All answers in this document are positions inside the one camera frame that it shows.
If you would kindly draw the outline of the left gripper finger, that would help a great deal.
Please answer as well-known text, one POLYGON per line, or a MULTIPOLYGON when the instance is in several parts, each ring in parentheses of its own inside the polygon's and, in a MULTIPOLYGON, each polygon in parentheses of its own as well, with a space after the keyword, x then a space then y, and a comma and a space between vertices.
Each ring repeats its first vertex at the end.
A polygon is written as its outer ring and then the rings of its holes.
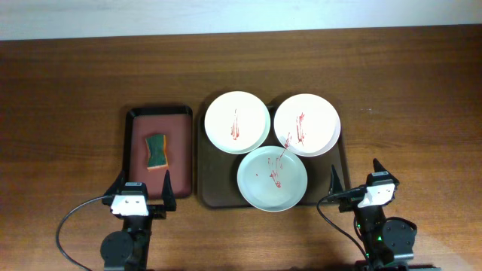
POLYGON ((172 190, 169 170, 166 170, 166 173, 165 173, 165 176, 164 176, 163 191, 162 191, 162 194, 161 194, 161 198, 163 200, 164 208, 167 212, 175 212, 176 211, 175 194, 172 190))
POLYGON ((114 196, 119 193, 120 189, 125 185, 125 171, 121 170, 112 185, 105 191, 105 196, 114 196))

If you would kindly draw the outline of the green and orange sponge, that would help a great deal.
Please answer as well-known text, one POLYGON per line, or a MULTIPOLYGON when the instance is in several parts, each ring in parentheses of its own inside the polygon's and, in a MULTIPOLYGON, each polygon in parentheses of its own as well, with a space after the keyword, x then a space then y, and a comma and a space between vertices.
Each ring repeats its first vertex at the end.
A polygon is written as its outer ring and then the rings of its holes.
POLYGON ((164 134, 155 134, 147 137, 145 142, 148 149, 147 170, 151 171, 167 167, 166 136, 164 134))

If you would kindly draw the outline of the small red-brown tray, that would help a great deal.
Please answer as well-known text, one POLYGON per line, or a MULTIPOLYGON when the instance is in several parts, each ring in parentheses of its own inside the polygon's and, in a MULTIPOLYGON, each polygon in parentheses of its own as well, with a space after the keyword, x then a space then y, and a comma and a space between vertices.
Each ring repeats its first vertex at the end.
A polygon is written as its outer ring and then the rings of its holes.
POLYGON ((126 182, 146 184, 160 199, 166 173, 177 198, 192 192, 193 113, 186 105, 132 108, 127 112, 122 170, 126 182))

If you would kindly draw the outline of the pale green plate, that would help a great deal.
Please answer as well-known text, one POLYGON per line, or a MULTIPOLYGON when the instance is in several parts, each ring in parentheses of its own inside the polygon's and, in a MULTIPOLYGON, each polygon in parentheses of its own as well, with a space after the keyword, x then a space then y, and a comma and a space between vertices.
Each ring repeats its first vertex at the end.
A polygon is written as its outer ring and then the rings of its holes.
POLYGON ((250 205, 266 212, 282 212, 304 197, 308 176, 296 154, 278 146, 264 146, 242 159, 236 180, 250 205))

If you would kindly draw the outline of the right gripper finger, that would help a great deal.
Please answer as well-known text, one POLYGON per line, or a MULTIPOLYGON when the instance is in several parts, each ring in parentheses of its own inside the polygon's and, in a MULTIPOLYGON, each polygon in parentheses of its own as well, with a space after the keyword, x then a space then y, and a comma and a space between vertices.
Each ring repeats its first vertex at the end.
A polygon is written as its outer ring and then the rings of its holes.
POLYGON ((387 178, 392 179, 395 185, 399 185, 399 180, 391 172, 389 172, 377 158, 373 159, 373 165, 376 173, 385 172, 385 176, 387 178))
POLYGON ((337 171, 334 165, 331 166, 331 181, 328 190, 329 195, 337 194, 343 192, 343 187, 340 181, 340 178, 337 174, 337 171))

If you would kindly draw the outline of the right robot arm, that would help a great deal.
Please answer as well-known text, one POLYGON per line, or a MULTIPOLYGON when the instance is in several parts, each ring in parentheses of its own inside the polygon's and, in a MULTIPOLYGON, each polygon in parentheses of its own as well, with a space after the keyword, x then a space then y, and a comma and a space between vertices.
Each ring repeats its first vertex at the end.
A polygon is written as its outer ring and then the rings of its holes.
POLYGON ((348 237, 361 251, 364 260, 355 263, 355 270, 436 270, 432 265, 410 265, 417 234, 415 223, 400 217, 386 217, 383 207, 395 198, 399 180, 378 160, 365 184, 348 190, 341 188, 336 169, 331 169, 328 195, 319 202, 336 203, 339 212, 353 212, 357 239, 340 229, 330 219, 325 221, 348 237))

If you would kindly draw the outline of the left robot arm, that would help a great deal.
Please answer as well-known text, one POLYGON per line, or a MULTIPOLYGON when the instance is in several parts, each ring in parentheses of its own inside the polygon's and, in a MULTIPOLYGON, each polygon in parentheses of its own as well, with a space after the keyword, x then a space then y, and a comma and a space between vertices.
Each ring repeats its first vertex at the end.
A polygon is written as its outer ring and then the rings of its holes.
POLYGON ((146 270, 152 222, 165 220, 167 213, 177 208, 170 172, 164 175, 161 204, 149 204, 147 185, 125 181, 125 172, 120 172, 104 195, 102 203, 123 221, 121 230, 108 234, 102 241, 104 269, 146 270))

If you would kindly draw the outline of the large dark brown tray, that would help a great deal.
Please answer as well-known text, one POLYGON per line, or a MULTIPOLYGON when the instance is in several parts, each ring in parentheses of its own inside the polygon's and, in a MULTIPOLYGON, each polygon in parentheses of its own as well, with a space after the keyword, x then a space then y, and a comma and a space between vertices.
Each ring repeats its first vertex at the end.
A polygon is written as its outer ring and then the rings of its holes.
MULTIPOLYGON (((225 153, 210 142, 204 128, 207 108, 207 104, 201 105, 197 116, 197 196, 211 209, 249 208, 251 205, 240 193, 236 179, 244 156, 225 153)), ((307 191, 299 206, 314 206, 328 194, 332 168, 344 190, 352 187, 342 135, 327 153, 300 160, 307 170, 307 191)))

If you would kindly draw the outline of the white plate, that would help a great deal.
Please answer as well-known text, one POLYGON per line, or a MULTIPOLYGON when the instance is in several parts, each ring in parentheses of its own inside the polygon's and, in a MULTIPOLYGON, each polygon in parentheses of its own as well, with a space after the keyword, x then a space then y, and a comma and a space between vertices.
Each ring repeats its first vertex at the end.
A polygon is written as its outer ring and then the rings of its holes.
POLYGON ((231 91, 207 108, 204 127, 211 143, 229 154, 246 154, 261 146, 270 131, 267 106, 255 95, 231 91))
POLYGON ((337 143, 340 117, 321 96, 302 93, 287 98, 276 109, 273 128, 280 144, 302 157, 329 152, 337 143))

